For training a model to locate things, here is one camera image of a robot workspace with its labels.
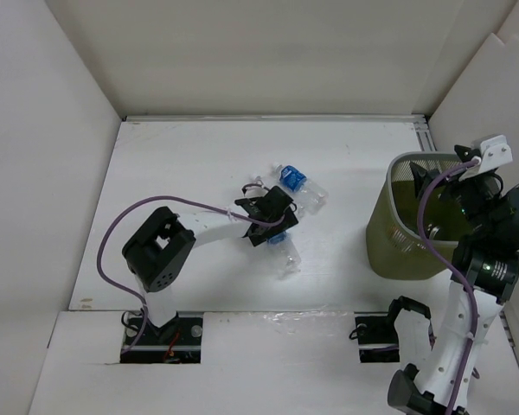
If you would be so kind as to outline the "clear capless bottle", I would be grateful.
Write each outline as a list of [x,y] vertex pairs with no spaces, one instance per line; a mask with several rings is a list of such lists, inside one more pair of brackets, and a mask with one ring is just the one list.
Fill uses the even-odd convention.
[[444,235],[443,228],[434,223],[428,223],[425,226],[425,235],[428,239],[439,240]]

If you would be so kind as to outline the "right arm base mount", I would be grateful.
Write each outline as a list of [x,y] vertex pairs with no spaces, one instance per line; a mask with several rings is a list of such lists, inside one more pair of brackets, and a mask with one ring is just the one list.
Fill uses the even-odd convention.
[[385,312],[356,312],[355,325],[349,339],[361,363],[418,364],[432,350],[430,308],[409,297],[397,297]]

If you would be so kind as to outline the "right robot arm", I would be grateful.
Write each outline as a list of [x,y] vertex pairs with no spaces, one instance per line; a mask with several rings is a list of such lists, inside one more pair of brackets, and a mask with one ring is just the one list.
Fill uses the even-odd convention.
[[[394,373],[388,405],[405,414],[465,414],[477,356],[494,319],[519,279],[519,185],[503,189],[497,170],[513,160],[505,136],[454,148],[460,163],[443,172],[412,164],[420,200],[417,231],[424,247],[452,273],[445,317],[435,341],[415,352]],[[426,235],[425,211],[432,192],[452,199],[472,227],[452,259]]]

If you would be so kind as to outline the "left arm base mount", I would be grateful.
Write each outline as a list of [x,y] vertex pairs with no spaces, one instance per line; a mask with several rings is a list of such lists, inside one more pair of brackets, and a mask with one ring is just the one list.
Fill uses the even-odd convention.
[[138,342],[125,351],[137,338],[143,318],[126,311],[121,322],[124,334],[120,351],[121,364],[199,364],[202,357],[203,313],[179,313],[174,322],[161,333],[148,322]]

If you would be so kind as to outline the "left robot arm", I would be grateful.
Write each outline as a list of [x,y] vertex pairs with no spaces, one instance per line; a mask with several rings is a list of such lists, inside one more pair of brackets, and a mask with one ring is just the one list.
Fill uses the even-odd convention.
[[122,248],[147,305],[147,335],[163,343],[175,334],[178,314],[170,286],[192,250],[225,239],[248,239],[259,246],[297,224],[294,200],[278,186],[225,208],[203,206],[195,214],[157,208]]

